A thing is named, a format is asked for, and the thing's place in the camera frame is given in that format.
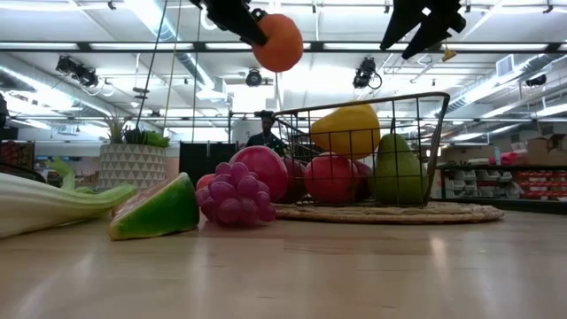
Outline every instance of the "pear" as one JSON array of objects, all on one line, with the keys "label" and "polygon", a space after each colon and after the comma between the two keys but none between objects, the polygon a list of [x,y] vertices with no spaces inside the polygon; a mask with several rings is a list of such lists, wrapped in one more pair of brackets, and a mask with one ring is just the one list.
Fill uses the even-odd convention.
[{"label": "pear", "polygon": [[382,136],[376,171],[374,178],[370,178],[375,199],[389,205],[419,205],[428,186],[427,170],[411,152],[406,140],[398,134]]},{"label": "pear", "polygon": [[370,105],[340,107],[311,125],[315,145],[349,160],[368,157],[380,142],[380,122]]}]

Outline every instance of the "white patterned planter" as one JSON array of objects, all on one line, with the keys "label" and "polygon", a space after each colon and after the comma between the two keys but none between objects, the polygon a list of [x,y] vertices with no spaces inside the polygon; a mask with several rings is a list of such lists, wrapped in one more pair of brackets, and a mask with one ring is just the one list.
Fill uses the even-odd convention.
[{"label": "white patterned planter", "polygon": [[129,183],[147,190],[166,179],[166,149],[148,145],[108,144],[100,147],[98,188]]}]

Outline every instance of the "table surface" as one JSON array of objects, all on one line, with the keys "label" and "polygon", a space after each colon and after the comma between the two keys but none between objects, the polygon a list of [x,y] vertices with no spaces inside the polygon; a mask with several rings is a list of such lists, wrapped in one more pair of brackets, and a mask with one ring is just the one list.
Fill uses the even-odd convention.
[{"label": "table surface", "polygon": [[109,220],[0,240],[0,318],[561,318],[567,219],[202,223],[112,242]]}]

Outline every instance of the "woven placemat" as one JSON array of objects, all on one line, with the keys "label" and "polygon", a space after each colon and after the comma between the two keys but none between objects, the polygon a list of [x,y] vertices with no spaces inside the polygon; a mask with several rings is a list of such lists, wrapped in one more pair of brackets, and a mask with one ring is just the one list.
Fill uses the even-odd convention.
[{"label": "woven placemat", "polygon": [[492,206],[430,202],[426,207],[276,205],[278,219],[313,222],[431,224],[489,222],[504,216]]}]

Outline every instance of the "grapes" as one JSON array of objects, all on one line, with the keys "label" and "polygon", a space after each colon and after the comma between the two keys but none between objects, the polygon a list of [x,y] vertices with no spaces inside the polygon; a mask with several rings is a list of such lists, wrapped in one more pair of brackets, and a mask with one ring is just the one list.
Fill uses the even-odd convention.
[{"label": "grapes", "polygon": [[211,197],[211,195],[209,194],[208,187],[204,187],[204,188],[198,190],[195,193],[195,196],[197,197],[197,204],[199,206],[203,206],[203,203],[205,203],[205,200],[207,200],[208,198]]},{"label": "grapes", "polygon": [[223,201],[219,206],[219,209],[217,209],[216,218],[218,218],[221,222],[231,224],[238,220],[241,210],[242,205],[240,204],[240,201],[236,198],[229,198]]},{"label": "grapes", "polygon": [[245,176],[237,186],[237,193],[240,198],[254,198],[260,189],[258,181],[252,176]]},{"label": "grapes", "polygon": [[216,175],[221,175],[221,174],[230,175],[230,164],[229,163],[221,163],[221,164],[217,165],[216,169],[214,170],[214,173]]},{"label": "grapes", "polygon": [[269,194],[269,187],[265,183],[258,181],[258,186],[260,186],[260,191]]},{"label": "grapes", "polygon": [[270,203],[269,201],[269,195],[264,191],[259,191],[258,193],[256,193],[256,198],[254,199],[254,202],[256,202],[256,205],[258,205],[260,209],[272,205],[272,203]]},{"label": "grapes", "polygon": [[195,193],[201,212],[222,226],[252,227],[272,222],[276,210],[270,203],[269,187],[243,163],[219,164],[215,178]]},{"label": "grapes", "polygon": [[226,182],[213,183],[213,185],[211,185],[211,188],[209,189],[209,192],[211,193],[211,197],[220,203],[222,203],[226,199],[237,197],[237,190],[234,188],[234,186]]},{"label": "grapes", "polygon": [[241,198],[240,204],[242,205],[239,215],[240,221],[245,226],[254,226],[260,215],[256,203],[249,198]]},{"label": "grapes", "polygon": [[276,219],[276,209],[269,205],[260,210],[260,220],[263,222],[273,222]]},{"label": "grapes", "polygon": [[232,182],[238,185],[240,180],[248,175],[248,167],[242,163],[234,163],[230,168],[230,174],[232,175]]}]

